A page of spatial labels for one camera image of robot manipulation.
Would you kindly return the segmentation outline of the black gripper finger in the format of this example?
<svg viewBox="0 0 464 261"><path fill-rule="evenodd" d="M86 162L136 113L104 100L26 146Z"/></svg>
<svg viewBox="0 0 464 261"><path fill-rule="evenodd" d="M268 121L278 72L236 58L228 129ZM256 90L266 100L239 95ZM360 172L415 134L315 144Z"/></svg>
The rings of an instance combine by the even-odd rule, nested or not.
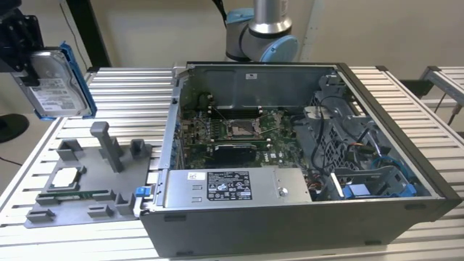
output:
<svg viewBox="0 0 464 261"><path fill-rule="evenodd" d="M32 53L27 53L20 61L20 69L22 69L22 80L26 86L39 86L39 76L38 72L32 66Z"/></svg>

